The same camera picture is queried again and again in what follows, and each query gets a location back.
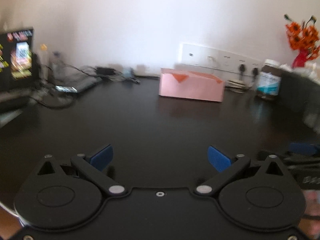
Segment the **pink cardboard box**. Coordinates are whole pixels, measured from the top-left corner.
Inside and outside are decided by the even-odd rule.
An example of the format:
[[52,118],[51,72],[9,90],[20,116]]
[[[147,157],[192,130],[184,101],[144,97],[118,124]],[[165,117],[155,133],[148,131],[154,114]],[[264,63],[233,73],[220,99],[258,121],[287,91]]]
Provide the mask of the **pink cardboard box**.
[[171,98],[222,102],[225,82],[213,74],[161,69],[159,95]]

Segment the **brown supplement bottle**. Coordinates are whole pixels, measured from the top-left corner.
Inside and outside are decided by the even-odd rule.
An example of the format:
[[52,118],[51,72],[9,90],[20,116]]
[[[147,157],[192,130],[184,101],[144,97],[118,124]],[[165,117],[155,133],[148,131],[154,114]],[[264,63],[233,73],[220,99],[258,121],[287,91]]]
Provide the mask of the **brown supplement bottle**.
[[278,95],[280,83],[280,63],[275,60],[266,59],[258,77],[257,96],[262,99],[273,100]]

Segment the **black smartphone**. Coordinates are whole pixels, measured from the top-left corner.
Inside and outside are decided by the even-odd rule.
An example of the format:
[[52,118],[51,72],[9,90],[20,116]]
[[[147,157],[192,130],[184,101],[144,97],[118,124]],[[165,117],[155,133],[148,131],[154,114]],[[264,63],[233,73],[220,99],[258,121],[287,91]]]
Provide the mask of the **black smartphone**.
[[94,87],[100,81],[101,81],[101,78],[99,77],[84,76],[77,80],[66,81],[61,85],[55,85],[55,89],[63,93],[78,94]]

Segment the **red vase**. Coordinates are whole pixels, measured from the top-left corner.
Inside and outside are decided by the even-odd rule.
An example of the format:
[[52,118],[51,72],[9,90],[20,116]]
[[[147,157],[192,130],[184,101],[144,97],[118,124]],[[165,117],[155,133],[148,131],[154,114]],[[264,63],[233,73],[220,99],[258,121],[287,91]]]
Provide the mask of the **red vase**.
[[292,63],[292,68],[304,68],[305,63],[307,62],[309,57],[309,51],[308,50],[300,50],[297,57],[294,59]]

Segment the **black plug right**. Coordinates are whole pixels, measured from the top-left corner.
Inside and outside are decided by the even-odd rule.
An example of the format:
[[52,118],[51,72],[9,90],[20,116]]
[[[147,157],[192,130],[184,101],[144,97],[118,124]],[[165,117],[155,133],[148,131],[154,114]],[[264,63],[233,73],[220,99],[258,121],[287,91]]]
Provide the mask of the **black plug right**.
[[257,77],[259,75],[259,69],[257,67],[252,69],[252,82],[255,83]]

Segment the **black plug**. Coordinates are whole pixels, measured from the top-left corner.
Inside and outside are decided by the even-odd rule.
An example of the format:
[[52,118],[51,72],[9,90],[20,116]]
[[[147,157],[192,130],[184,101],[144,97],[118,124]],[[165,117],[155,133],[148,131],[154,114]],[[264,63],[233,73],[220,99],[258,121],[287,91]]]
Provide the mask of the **black plug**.
[[239,73],[240,73],[239,80],[240,81],[243,80],[245,71],[246,71],[246,65],[240,64],[240,66],[239,66]]
[[257,67],[252,69],[252,82],[255,83],[257,77],[259,75],[259,69]]

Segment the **black power adapter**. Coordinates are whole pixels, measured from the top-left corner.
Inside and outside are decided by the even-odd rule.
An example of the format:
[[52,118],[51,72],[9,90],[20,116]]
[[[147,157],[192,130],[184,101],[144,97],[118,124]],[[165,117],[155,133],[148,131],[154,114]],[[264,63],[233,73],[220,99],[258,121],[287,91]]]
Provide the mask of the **black power adapter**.
[[108,67],[96,67],[95,72],[101,76],[112,76],[116,75],[116,70]]

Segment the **black plug left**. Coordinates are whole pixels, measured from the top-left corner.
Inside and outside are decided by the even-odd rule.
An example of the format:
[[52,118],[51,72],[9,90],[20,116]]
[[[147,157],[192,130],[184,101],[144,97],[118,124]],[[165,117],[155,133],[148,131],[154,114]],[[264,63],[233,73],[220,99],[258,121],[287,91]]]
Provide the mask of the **black plug left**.
[[245,71],[246,71],[246,65],[240,64],[240,66],[239,66],[239,73],[240,73],[239,80],[240,81],[243,80]]

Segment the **light blue charger plug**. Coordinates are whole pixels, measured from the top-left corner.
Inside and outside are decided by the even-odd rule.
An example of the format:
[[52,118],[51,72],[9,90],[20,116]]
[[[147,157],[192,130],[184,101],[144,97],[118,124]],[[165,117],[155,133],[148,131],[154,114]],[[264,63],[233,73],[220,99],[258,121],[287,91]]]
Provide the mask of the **light blue charger plug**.
[[134,71],[130,67],[123,68],[122,74],[125,79],[131,79],[134,77]]

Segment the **small clear bottle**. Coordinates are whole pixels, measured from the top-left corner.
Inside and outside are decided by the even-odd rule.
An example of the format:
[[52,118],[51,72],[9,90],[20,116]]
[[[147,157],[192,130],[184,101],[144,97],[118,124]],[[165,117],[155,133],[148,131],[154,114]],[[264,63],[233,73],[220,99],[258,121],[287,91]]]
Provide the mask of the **small clear bottle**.
[[50,70],[54,80],[63,80],[65,76],[64,62],[61,53],[58,51],[52,52],[50,58]]

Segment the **orange artificial flowers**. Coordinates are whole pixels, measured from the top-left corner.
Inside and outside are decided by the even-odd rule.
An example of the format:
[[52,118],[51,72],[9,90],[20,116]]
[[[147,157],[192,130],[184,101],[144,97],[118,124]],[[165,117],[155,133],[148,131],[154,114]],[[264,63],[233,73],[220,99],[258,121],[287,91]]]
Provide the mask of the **orange artificial flowers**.
[[286,35],[292,51],[308,50],[307,61],[315,60],[319,57],[319,31],[315,24],[317,18],[311,16],[308,21],[301,23],[294,21],[288,14],[284,15]]

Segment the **dark monitor screen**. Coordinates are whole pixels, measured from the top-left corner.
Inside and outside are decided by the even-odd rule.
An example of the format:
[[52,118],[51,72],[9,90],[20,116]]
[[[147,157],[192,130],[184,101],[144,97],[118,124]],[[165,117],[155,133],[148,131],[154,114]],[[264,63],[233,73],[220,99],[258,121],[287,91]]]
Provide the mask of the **dark monitor screen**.
[[28,87],[34,81],[34,29],[1,33],[1,91]]

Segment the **white wall socket panel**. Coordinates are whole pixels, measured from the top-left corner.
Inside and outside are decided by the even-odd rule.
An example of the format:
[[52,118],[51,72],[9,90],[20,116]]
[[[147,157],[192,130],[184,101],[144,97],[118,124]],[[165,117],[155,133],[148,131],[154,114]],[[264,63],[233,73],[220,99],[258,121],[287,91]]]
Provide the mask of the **white wall socket panel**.
[[251,77],[252,69],[260,69],[263,62],[216,48],[195,44],[182,44],[177,51],[176,69],[185,69],[219,77],[239,76],[240,64],[246,65],[244,76]]

